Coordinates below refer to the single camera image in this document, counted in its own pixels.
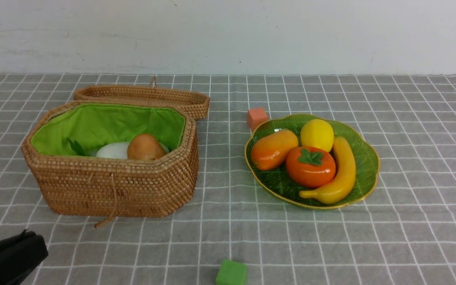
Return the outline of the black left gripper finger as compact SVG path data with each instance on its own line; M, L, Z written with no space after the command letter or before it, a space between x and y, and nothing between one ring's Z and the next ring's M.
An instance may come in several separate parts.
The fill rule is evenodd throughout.
M20 285L48 255L42 235L0 251L0 285Z
M27 229L24 229L20 234L0 240L0 251L8 249L14 245L19 245L24 240L28 240L36 236L38 235L34 231L27 231Z

